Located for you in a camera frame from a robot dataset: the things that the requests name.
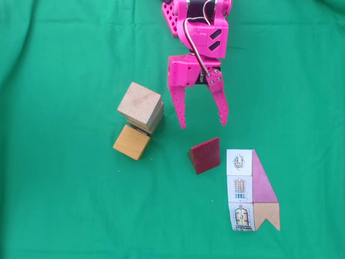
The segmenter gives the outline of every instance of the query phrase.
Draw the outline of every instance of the wire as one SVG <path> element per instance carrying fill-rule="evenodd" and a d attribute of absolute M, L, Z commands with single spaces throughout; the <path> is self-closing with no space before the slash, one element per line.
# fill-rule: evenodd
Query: wire
<path fill-rule="evenodd" d="M 207 15 L 206 15 L 205 9 L 206 9 L 206 5 L 207 5 L 208 3 L 210 3 L 211 1 L 214 1 L 214 0 L 207 0 L 207 1 L 204 3 L 204 6 L 203 6 L 203 15 L 204 15 L 204 16 L 203 16 L 203 17 L 187 18 L 187 19 L 184 20 L 184 22 L 183 22 L 184 34 L 186 35 L 187 40 L 188 40 L 190 46 L 192 47 L 192 49 L 193 49 L 193 51 L 194 51 L 194 54 L 195 54 L 195 56 L 196 56 L 196 58 L 197 58 L 197 60 L 198 60 L 199 65 L 200 65 L 201 68 L 204 70 L 205 74 L 207 74 L 207 75 L 209 74 L 209 71 L 208 71 L 207 67 L 205 66 L 204 62 L 202 61 L 202 59 L 201 59 L 201 57 L 200 57 L 200 54 L 199 54 L 199 52 L 198 52 L 198 50 L 197 50 L 197 48 L 196 48 L 196 46 L 195 46 L 193 40 L 191 39 L 191 37 L 190 37 L 190 35 L 189 35 L 188 28 L 187 28 L 187 22 L 188 22 L 188 21 L 194 21 L 194 20 L 197 20 L 197 19 L 204 19 L 204 20 L 207 22 L 207 24 L 210 26 L 211 23 L 210 23 L 209 18 L 208 18 Z"/>
<path fill-rule="evenodd" d="M 204 6 L 203 6 L 203 14 L 204 14 L 205 20 L 206 20 L 206 22 L 208 23 L 208 25 L 211 25 L 211 23 L 210 23 L 209 18 L 207 17 L 206 5 L 207 5 L 208 3 L 210 3 L 211 1 L 213 1 L 213 0 L 207 0 L 207 1 L 205 2 Z"/>

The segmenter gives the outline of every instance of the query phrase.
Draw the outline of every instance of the wooden block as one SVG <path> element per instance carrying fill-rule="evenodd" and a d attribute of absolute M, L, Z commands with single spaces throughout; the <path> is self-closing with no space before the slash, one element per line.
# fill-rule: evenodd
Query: wooden block
<path fill-rule="evenodd" d="M 229 202 L 253 203 L 253 177 L 227 175 Z"/>
<path fill-rule="evenodd" d="M 154 118 L 154 121 L 153 121 L 153 124 L 151 125 L 151 127 L 149 128 L 149 130 L 147 130 L 147 129 L 141 127 L 139 124 L 137 124 L 137 123 L 134 122 L 134 121 L 128 120 L 128 122 L 129 122 L 130 124 L 132 124 L 134 127 L 140 129 L 141 131 L 144 131 L 144 132 L 146 132 L 147 134 L 152 135 L 152 134 L 155 132 L 155 130 L 156 130 L 156 128 L 157 128 L 159 122 L 162 120 L 163 115 L 164 115 L 164 103 L 162 102 L 161 108 L 159 109 L 158 113 L 156 114 L 156 116 L 155 116 L 155 118 Z"/>
<path fill-rule="evenodd" d="M 258 230 L 265 220 L 280 230 L 279 203 L 254 203 L 255 230 Z"/>
<path fill-rule="evenodd" d="M 139 160 L 150 140 L 149 136 L 125 125 L 113 148 L 130 158 Z"/>
<path fill-rule="evenodd" d="M 118 112 L 126 119 L 149 131 L 161 102 L 160 94 L 136 83 L 131 83 L 120 103 Z"/>
<path fill-rule="evenodd" d="M 257 152 L 253 151 L 253 201 L 254 202 L 278 202 L 277 196 L 271 186 L 265 170 L 259 160 Z"/>
<path fill-rule="evenodd" d="M 229 211 L 233 230 L 255 231 L 252 203 L 229 202 Z"/>
<path fill-rule="evenodd" d="M 252 149 L 227 149 L 226 174 L 252 175 Z"/>
<path fill-rule="evenodd" d="M 188 152 L 189 158 L 197 174 L 204 173 L 220 165 L 219 138 L 192 147 Z"/>

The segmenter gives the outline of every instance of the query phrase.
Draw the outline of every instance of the door illustration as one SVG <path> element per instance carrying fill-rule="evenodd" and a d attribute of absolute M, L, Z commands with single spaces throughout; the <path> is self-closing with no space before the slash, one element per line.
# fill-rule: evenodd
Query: door illustration
<path fill-rule="evenodd" d="M 234 209 L 234 216 L 235 216 L 235 220 L 236 220 L 236 225 L 238 225 L 238 226 L 250 226 L 248 212 L 249 212 L 249 210 L 246 208 L 243 208 L 242 205 L 240 205 L 238 208 Z"/>

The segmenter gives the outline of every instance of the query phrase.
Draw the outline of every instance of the wooden triangle block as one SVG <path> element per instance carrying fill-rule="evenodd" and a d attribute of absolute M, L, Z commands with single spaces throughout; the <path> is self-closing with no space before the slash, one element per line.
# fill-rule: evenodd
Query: wooden triangle block
<path fill-rule="evenodd" d="M 192 147 L 188 152 L 197 174 L 204 173 L 220 165 L 219 138 L 211 139 Z"/>
<path fill-rule="evenodd" d="M 279 203 L 254 203 L 255 230 L 258 230 L 265 220 L 280 230 Z"/>
<path fill-rule="evenodd" d="M 278 202 L 255 150 L 253 150 L 253 202 Z"/>

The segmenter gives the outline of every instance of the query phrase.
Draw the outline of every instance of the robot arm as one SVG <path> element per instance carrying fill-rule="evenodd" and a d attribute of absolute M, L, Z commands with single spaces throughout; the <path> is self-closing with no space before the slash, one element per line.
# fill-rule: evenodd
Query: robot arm
<path fill-rule="evenodd" d="M 185 128 L 185 88 L 206 84 L 223 126 L 229 113 L 220 61 L 225 58 L 229 25 L 225 19 L 232 0 L 172 0 L 162 12 L 173 36 L 190 49 L 186 56 L 170 57 L 168 87 L 180 126 Z"/>

